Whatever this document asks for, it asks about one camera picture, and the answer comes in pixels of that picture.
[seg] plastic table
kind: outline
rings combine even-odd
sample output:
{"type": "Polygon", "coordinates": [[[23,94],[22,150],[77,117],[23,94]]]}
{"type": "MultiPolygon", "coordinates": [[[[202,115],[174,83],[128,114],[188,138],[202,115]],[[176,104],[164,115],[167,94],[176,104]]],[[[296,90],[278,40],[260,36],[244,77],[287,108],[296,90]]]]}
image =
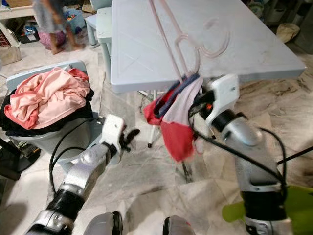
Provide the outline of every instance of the plastic table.
{"type": "MultiPolygon", "coordinates": [[[[155,0],[168,38],[176,34],[155,0]]],[[[240,0],[167,0],[183,32],[214,48],[222,41],[218,28],[203,25],[218,17],[230,31],[226,51],[215,59],[201,58],[201,75],[217,77],[235,73],[241,82],[297,77],[305,65],[240,0]]],[[[187,64],[193,52],[182,45],[187,64]]],[[[177,80],[159,33],[149,1],[112,2],[111,84],[117,93],[157,90],[177,80]]]]}

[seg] child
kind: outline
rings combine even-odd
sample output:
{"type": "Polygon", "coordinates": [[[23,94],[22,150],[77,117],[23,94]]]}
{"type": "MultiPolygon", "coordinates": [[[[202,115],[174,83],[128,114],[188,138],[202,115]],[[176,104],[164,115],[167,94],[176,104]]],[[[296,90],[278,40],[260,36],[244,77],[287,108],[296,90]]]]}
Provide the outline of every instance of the child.
{"type": "Polygon", "coordinates": [[[34,0],[34,9],[37,19],[42,23],[42,27],[50,34],[51,52],[53,55],[64,50],[64,48],[57,47],[55,36],[55,32],[62,31],[64,28],[74,50],[85,47],[85,44],[76,43],[74,34],[63,16],[61,0],[34,0]]]}

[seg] bare foot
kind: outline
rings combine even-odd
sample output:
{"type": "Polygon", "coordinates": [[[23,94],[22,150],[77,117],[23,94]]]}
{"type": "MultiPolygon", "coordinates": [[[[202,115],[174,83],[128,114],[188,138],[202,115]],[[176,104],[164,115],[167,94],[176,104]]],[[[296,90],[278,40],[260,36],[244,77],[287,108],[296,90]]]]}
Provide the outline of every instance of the bare foot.
{"type": "Polygon", "coordinates": [[[52,52],[52,55],[55,55],[57,53],[60,53],[61,51],[64,51],[64,48],[63,47],[58,47],[56,49],[52,49],[51,52],[52,52]]]}
{"type": "Polygon", "coordinates": [[[74,46],[73,46],[73,50],[81,50],[81,49],[84,49],[85,48],[85,44],[84,43],[82,43],[82,44],[75,44],[74,46]]]}

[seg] green plastic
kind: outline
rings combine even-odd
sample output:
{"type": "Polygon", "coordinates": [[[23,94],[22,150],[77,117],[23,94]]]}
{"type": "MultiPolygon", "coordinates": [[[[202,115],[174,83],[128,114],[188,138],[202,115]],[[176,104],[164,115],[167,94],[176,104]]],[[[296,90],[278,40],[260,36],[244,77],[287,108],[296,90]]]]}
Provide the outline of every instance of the green plastic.
{"type": "MultiPolygon", "coordinates": [[[[289,186],[285,207],[288,217],[292,219],[294,234],[313,235],[313,188],[289,186]]],[[[244,202],[224,206],[222,215],[229,223],[243,220],[244,202]]]]}

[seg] pink shirt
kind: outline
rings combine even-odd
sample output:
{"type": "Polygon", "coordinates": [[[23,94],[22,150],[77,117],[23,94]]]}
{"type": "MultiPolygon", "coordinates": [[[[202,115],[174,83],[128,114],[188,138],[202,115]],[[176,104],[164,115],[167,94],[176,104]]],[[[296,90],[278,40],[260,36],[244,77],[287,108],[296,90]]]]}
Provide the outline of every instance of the pink shirt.
{"type": "Polygon", "coordinates": [[[24,80],[10,97],[5,115],[23,128],[47,127],[84,107],[90,92],[89,78],[77,68],[66,72],[55,67],[24,80]]]}

